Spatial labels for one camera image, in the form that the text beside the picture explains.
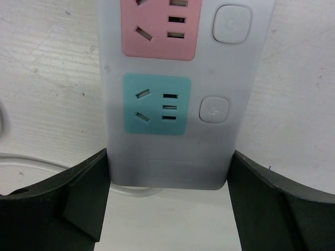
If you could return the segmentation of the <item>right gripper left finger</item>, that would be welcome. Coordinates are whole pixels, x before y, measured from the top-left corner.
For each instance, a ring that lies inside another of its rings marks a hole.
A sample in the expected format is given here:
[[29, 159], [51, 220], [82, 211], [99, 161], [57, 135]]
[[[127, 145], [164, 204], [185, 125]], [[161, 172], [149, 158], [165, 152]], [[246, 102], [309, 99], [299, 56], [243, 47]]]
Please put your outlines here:
[[1, 196], [1, 250], [94, 250], [110, 176], [106, 149]]

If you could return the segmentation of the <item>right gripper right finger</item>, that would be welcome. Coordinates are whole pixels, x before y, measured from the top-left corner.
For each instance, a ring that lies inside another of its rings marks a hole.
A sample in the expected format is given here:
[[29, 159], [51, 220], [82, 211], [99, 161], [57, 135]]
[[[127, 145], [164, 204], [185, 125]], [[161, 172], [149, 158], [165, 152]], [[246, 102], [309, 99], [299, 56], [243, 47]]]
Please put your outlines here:
[[334, 195], [236, 151], [228, 188], [242, 250], [334, 250]]

